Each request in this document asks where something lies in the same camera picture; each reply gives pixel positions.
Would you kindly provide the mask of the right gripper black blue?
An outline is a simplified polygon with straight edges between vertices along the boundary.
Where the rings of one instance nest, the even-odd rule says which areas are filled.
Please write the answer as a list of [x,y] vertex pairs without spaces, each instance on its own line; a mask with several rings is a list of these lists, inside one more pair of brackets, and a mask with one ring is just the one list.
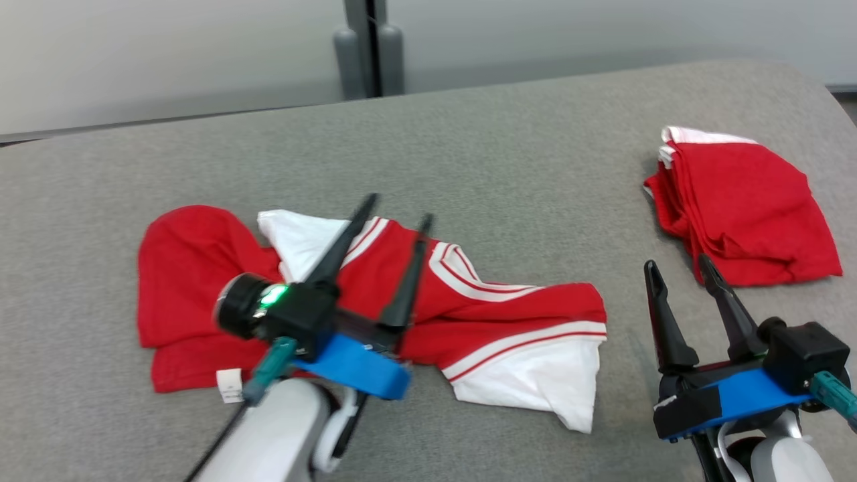
[[653,409],[656,434],[664,441],[798,406],[812,398],[804,388],[793,393],[784,390],[763,369],[763,359],[756,357],[767,353],[767,345],[758,336],[758,325],[713,259],[699,255],[698,268],[705,289],[716,301],[730,361],[697,366],[697,351],[686,344],[656,261],[646,260],[643,265],[658,372],[662,388],[674,389]]

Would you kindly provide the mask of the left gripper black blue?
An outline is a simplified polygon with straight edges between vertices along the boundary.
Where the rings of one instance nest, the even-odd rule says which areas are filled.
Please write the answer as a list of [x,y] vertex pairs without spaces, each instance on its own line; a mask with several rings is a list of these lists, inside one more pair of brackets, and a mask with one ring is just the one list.
[[[379,194],[368,194],[324,256],[304,280],[287,286],[265,283],[256,297],[258,339],[270,348],[256,369],[256,399],[273,382],[297,366],[359,394],[399,400],[409,388],[410,372],[370,343],[362,343],[335,326],[337,278],[353,241],[372,217]],[[379,328],[404,333],[411,324],[420,277],[428,253],[434,214],[420,221],[410,262],[394,298],[382,311]]]

